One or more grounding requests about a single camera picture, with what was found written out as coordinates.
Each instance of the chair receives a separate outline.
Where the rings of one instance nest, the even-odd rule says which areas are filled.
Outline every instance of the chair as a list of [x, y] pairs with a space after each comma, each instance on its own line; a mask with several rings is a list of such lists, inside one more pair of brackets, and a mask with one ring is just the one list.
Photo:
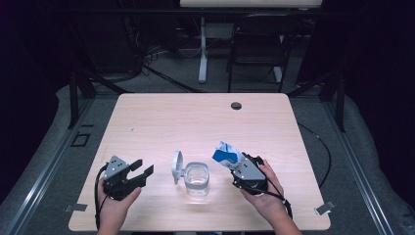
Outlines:
[[270, 67], [270, 71], [274, 67], [282, 68], [278, 87], [281, 92], [293, 39], [300, 28], [301, 20], [292, 15], [249, 14], [239, 18], [233, 27], [226, 69], [229, 72], [228, 92], [231, 92], [234, 65]]

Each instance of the wooden tabletop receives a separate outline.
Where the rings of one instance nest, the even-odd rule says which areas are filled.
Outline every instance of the wooden tabletop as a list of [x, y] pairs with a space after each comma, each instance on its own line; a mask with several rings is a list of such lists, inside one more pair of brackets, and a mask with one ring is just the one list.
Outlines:
[[322, 0], [180, 0], [181, 7], [319, 8]]
[[[242, 109], [233, 110], [238, 102]], [[269, 224], [232, 185], [228, 168], [211, 157], [220, 141], [241, 152], [267, 159], [292, 204], [301, 230], [330, 227], [327, 214], [314, 208], [323, 200], [302, 142], [290, 101], [284, 94], [124, 94], [116, 103], [69, 228], [94, 231], [95, 177], [112, 155], [143, 166], [128, 178], [154, 165], [155, 172], [131, 206], [122, 230], [127, 231], [253, 231]], [[189, 162], [209, 167], [209, 193], [201, 199], [186, 193], [183, 178], [174, 184], [171, 165], [181, 151]]]

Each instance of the person's left hand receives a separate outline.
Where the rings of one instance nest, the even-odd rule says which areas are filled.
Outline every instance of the person's left hand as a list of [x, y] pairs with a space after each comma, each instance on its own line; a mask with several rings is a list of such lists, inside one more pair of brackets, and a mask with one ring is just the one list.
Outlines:
[[104, 193], [104, 179], [98, 183], [98, 202], [102, 205], [100, 212], [100, 229], [98, 234], [117, 234], [127, 217], [128, 209], [141, 193], [141, 188], [134, 189], [121, 201], [113, 200]]

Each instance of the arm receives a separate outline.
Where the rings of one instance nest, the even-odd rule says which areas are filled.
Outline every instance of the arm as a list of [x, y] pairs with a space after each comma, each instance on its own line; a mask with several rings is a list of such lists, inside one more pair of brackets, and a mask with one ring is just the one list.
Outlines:
[[122, 201], [116, 201], [110, 198], [106, 199], [107, 195], [104, 193], [103, 183], [104, 180], [101, 179], [98, 184], [98, 201], [102, 205], [100, 212], [101, 225], [98, 230], [98, 235], [114, 235], [121, 229], [127, 217], [128, 209], [140, 195], [141, 188], [134, 189]]
[[[264, 164], [259, 166], [259, 169], [270, 181], [274, 183], [274, 185], [284, 196], [284, 189], [278, 181], [277, 175], [275, 175], [271, 165], [269, 165], [269, 163], [265, 160]], [[270, 182], [268, 182], [268, 190], [271, 193], [278, 194], [277, 190], [274, 189], [274, 186], [272, 186]], [[296, 224], [288, 216], [286, 208], [280, 199], [266, 194], [261, 196], [254, 196], [243, 189], [241, 190], [241, 193], [244, 195], [245, 199], [247, 199], [247, 201], [256, 208], [259, 214], [269, 222], [269, 224], [274, 229], [275, 234], [301, 234]]]

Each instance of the chair backrest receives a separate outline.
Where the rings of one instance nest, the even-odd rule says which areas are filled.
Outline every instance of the chair backrest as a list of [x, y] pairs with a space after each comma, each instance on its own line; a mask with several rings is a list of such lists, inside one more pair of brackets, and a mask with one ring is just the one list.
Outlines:
[[248, 14], [234, 24], [233, 34], [297, 35], [301, 20], [294, 15]]

